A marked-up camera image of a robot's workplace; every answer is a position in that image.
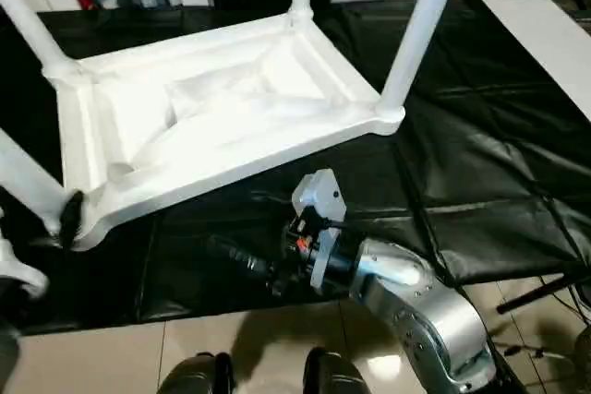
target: tile floor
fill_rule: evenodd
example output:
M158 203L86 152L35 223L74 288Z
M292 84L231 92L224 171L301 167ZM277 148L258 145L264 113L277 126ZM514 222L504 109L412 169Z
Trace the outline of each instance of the tile floor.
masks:
M498 344L569 353L584 325L556 299L504 316L494 310L538 283L493 282L466 290ZM568 292L558 296L573 304ZM6 394L155 393L178 362L203 350L233 355L239 394L296 394L308 351L317 345L349 356L374 394L424 393L400 344L379 321L353 303L331 302L28 337ZM396 371L374 374L370 359L384 355L391 356ZM508 362L532 394L574 392L569 363L535 360L527 352Z

